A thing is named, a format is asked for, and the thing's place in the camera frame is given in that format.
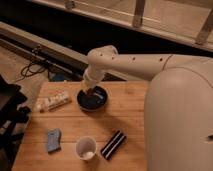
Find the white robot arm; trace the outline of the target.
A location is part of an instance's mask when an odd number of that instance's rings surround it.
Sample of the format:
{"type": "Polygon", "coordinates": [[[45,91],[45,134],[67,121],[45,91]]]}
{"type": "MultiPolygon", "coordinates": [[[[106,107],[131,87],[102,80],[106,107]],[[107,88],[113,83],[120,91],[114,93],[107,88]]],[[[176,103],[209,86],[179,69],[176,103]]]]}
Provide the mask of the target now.
{"type": "Polygon", "coordinates": [[[111,45],[87,55],[86,90],[107,70],[149,82],[144,100],[148,171],[213,171],[213,58],[120,54],[111,45]]]}

